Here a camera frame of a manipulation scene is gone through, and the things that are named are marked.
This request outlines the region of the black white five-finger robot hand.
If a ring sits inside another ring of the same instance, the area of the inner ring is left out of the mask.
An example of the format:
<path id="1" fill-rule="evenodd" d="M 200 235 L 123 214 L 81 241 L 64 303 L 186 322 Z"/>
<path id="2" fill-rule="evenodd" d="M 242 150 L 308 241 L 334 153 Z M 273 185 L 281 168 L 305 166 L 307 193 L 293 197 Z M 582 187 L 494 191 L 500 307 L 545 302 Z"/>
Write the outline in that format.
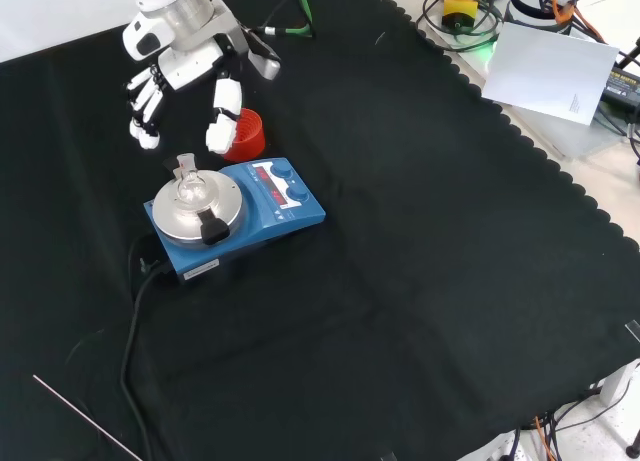
<path id="1" fill-rule="evenodd" d="M 157 54 L 157 61 L 149 64 L 126 85 L 133 97 L 130 135 L 145 150 L 157 148 L 160 141 L 157 110 L 165 91 L 175 92 L 212 74 L 215 77 L 213 94 L 213 120 L 205 133 L 209 151 L 227 153 L 237 134 L 237 123 L 242 109 L 242 88 L 225 62 L 246 51 L 243 31 L 235 17 L 226 12 L 215 15 L 200 30 L 189 36 L 193 47 L 171 44 L 178 35 L 170 24 L 151 19 L 142 13 L 125 28 L 123 42 L 126 51 L 136 61 Z"/>

